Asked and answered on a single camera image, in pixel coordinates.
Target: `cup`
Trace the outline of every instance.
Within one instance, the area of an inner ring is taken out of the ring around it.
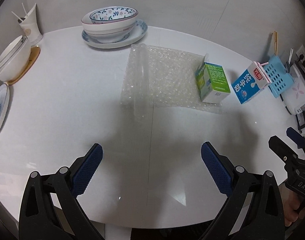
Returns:
[[[18,19],[20,27],[25,32],[25,35],[28,37],[31,46],[36,45],[43,38],[37,25],[36,4],[27,13],[27,15],[21,19],[22,22]]]

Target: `perforated blue utensil holder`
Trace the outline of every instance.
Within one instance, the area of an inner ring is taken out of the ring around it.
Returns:
[[[269,88],[275,98],[290,88],[294,83],[291,75],[286,73],[285,66],[281,63],[278,56],[272,56],[269,64],[263,66],[263,69],[272,81]]]

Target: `wooden tray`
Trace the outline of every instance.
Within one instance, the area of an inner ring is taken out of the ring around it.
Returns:
[[[40,48],[39,47],[33,47],[31,48],[30,56],[29,56],[29,61],[23,70],[23,72],[14,80],[8,81],[8,85],[11,86],[15,83],[17,83],[26,73],[27,71],[32,67],[32,65],[35,63],[36,59],[38,58],[40,54]]]

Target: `green and white box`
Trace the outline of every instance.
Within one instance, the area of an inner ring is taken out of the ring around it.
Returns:
[[[230,94],[222,66],[204,62],[196,70],[195,76],[203,102],[218,104]]]

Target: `stacked bowls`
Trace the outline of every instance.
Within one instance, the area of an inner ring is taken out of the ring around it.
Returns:
[[[94,10],[82,20],[85,32],[101,43],[120,41],[135,26],[138,11],[124,6],[111,6]]]
[[[26,36],[14,39],[0,55],[0,81],[16,79],[29,61],[30,43]]]

